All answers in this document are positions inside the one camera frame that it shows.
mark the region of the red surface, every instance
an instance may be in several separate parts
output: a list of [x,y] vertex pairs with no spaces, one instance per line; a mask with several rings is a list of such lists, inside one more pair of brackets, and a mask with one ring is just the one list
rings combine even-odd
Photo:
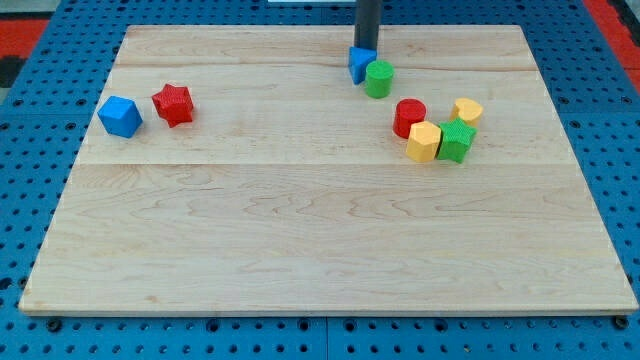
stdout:
[[591,16],[627,71],[629,78],[640,91],[640,48],[631,40],[631,33],[619,20],[616,9],[605,0],[583,0]]
[[424,121],[427,107],[418,99],[404,99],[396,105],[396,117],[393,120],[393,132],[408,139],[411,124]]
[[186,86],[166,84],[162,91],[151,97],[158,115],[167,120],[169,127],[193,121],[191,111],[193,102]]
[[28,58],[48,23],[49,20],[0,20],[0,58]]

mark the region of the red star block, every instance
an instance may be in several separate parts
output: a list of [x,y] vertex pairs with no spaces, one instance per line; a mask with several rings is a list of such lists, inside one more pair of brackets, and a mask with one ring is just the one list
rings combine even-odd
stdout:
[[193,121],[191,110],[193,103],[186,86],[172,86],[166,84],[162,91],[151,97],[158,115],[167,120],[169,127],[174,127],[183,122]]

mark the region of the green cylinder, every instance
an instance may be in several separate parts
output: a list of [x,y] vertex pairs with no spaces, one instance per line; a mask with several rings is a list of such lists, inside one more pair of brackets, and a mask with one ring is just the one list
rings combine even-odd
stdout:
[[382,99],[391,93],[393,65],[384,60],[376,60],[367,65],[364,90],[374,99]]

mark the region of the blue pegboard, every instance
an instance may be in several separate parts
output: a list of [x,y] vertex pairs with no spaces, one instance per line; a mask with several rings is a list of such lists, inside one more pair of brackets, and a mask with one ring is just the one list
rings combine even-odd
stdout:
[[[640,98],[579,1],[384,2],[386,24],[518,24],[640,293]],[[351,7],[66,0],[0,106],[0,358],[640,358],[640,317],[28,318],[17,310],[130,24],[351,24]]]

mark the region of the colored block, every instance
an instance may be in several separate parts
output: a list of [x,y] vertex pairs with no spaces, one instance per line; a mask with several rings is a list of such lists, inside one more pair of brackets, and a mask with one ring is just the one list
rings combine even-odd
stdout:
[[393,132],[401,138],[408,138],[411,125],[424,121],[427,107],[418,99],[403,99],[396,105]]
[[393,65],[384,60],[376,60],[367,65],[365,92],[374,99],[387,97],[391,93]]
[[186,86],[165,84],[162,91],[153,95],[151,99],[158,115],[167,121],[169,127],[193,121],[193,102]]
[[440,129],[442,130],[442,143],[437,155],[438,160],[453,160],[462,163],[478,130],[467,125],[460,118],[440,124]]
[[411,125],[409,141],[407,142],[407,156],[417,162],[427,162],[436,158],[442,130],[429,121],[422,121]]
[[364,81],[367,71],[367,65],[372,63],[378,57],[375,50],[361,49],[354,46],[349,48],[349,73],[354,85],[358,85]]
[[468,98],[456,99],[449,120],[460,118],[467,125],[477,127],[484,109],[482,105]]
[[98,110],[98,117],[109,134],[131,138],[142,117],[133,100],[111,96]]

